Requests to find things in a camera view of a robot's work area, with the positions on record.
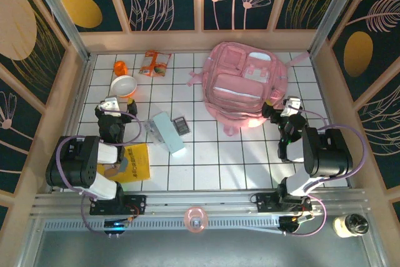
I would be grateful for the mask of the clear plastic pouch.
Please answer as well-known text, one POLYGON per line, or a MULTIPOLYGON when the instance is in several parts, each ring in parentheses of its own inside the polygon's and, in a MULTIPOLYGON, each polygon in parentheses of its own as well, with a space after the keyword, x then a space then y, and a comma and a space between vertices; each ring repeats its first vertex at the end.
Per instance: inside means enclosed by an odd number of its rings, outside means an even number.
POLYGON ((163 144, 164 139, 153 119, 148 119, 144 122, 144 129, 146 130, 147 137, 155 145, 163 144))

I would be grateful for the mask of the pink backpack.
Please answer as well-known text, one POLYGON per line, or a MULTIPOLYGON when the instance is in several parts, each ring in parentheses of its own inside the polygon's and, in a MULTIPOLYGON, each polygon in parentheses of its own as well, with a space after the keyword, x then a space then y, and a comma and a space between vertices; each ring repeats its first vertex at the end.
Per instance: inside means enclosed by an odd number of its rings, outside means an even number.
POLYGON ((200 73, 191 72, 188 86, 201 84, 208 113, 228 136, 255 128, 267 108, 282 110, 288 88, 288 67, 309 57, 305 51, 287 63, 274 53, 236 42, 219 43, 200 73))

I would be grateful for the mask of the light blue pencil case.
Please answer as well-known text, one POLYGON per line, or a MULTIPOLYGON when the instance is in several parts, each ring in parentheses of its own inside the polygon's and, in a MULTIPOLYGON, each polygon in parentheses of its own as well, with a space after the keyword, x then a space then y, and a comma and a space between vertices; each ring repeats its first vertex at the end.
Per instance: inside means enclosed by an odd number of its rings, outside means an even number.
POLYGON ((174 157, 182 155, 186 150, 185 145, 167 113, 161 112, 155 115, 152 120, 169 153, 174 157))

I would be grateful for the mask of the yellow book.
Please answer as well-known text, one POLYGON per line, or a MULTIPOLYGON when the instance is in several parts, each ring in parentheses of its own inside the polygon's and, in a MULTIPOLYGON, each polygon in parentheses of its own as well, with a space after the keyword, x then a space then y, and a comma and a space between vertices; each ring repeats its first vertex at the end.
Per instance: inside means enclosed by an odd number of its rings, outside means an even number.
POLYGON ((107 179, 119 183, 131 183, 149 179, 149 154, 146 143, 122 147, 122 162, 116 167, 98 164, 97 171, 107 179))

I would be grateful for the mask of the black calculator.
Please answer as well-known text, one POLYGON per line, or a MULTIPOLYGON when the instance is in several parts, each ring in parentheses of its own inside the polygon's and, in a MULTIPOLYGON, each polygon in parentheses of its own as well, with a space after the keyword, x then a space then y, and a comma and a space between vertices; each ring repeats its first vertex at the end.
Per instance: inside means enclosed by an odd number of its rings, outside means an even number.
POLYGON ((184 136, 191 132, 188 122, 186 121, 184 116, 174 118, 172 120, 172 124, 179 136, 184 136))

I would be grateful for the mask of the orange snack bag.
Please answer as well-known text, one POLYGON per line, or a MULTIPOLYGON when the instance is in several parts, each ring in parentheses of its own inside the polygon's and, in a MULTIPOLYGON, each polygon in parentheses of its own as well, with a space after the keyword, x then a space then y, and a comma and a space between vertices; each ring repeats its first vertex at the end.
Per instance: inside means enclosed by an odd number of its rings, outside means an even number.
POLYGON ((171 56, 171 53, 161 53, 155 50, 146 51, 139 74, 149 77, 164 77, 171 56))

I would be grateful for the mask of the white orange bowl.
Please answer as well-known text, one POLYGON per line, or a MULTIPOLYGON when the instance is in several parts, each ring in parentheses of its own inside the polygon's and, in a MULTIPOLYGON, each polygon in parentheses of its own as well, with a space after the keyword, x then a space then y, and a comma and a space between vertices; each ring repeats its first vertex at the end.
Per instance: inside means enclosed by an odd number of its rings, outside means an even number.
POLYGON ((111 95, 120 98, 130 98, 135 93, 137 86, 138 84, 134 77, 128 75, 118 76, 111 83, 111 95))

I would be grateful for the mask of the small orange plastic cup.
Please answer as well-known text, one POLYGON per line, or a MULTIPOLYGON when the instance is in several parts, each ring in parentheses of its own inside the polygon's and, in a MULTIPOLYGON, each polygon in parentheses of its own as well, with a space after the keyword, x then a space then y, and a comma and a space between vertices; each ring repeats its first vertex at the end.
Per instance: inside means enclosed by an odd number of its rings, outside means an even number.
POLYGON ((124 61, 116 61, 113 66, 114 74, 119 76, 125 76, 128 74, 128 67, 124 61))

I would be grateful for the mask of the black controller board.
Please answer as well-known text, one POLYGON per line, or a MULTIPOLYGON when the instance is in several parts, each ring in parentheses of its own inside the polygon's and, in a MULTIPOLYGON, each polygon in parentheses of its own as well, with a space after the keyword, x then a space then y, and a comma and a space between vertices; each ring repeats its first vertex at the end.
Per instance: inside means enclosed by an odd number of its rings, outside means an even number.
POLYGON ((314 217, 310 214, 305 216, 280 216, 278 229, 286 234, 295 234, 302 223, 312 220, 313 218, 314 217))
POLYGON ((105 219, 104 220, 104 233, 109 239, 112 237, 119 238, 125 229, 131 224, 131 222, 126 219, 105 219))

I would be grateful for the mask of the white bottle black lid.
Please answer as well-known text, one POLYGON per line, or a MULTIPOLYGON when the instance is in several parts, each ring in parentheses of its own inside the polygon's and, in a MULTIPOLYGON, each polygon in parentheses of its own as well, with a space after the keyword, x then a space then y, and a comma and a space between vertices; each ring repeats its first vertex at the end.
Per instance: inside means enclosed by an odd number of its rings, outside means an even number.
POLYGON ((348 214, 334 219, 333 229, 341 238, 363 236, 369 231, 368 220, 360 214, 348 214))

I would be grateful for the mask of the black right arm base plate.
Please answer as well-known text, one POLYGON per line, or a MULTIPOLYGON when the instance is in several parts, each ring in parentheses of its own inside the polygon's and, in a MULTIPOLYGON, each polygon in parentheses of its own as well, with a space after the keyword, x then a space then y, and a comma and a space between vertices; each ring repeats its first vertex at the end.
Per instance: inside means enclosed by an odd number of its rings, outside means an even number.
POLYGON ((281 196, 277 192, 255 193, 250 196, 250 202, 257 206, 259 213, 302 213, 313 210, 311 199, 308 196, 291 196, 289 194, 281 196))

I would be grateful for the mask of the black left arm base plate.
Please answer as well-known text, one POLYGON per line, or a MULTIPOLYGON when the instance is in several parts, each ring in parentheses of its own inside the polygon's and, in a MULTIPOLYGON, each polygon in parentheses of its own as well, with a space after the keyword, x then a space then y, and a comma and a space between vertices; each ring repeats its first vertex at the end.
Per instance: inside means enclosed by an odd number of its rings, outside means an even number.
POLYGON ((140 215, 144 214, 146 209, 145 195, 125 195, 122 198, 111 200, 92 201, 89 209, 91 216, 105 215, 140 215))

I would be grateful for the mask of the aluminium mounting rail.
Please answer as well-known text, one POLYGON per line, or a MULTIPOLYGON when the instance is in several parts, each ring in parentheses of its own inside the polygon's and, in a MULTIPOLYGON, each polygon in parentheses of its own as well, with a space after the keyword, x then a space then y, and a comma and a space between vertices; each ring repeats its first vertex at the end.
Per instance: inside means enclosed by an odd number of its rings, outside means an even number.
MULTIPOLYGON (((183 217, 191 207, 200 207, 211 216, 246 216, 258 213, 251 196, 256 190, 241 191, 150 191, 145 217, 183 217)), ((327 213, 365 213, 371 210, 366 192, 362 189, 323 188, 311 193, 320 199, 327 213)), ((78 218, 81 197, 77 193, 60 192, 36 195, 29 216, 31 218, 78 218)))

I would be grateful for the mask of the aluminium frame post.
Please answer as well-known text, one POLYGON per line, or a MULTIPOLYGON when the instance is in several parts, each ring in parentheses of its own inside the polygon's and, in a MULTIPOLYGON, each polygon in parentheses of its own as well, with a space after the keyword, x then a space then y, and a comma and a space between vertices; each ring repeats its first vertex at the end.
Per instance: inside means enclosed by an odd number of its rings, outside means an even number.
POLYGON ((66 33, 69 41, 74 46, 79 57, 86 63, 89 60, 89 52, 81 39, 79 32, 65 10, 61 0, 45 0, 52 9, 56 19, 66 33))
POLYGON ((348 0, 332 0, 324 17, 322 18, 321 23, 318 26, 316 31, 316 35, 310 44, 308 49, 309 57, 315 57, 322 45, 326 41, 329 32, 334 26, 334 23, 338 19, 339 15, 343 11, 348 0))

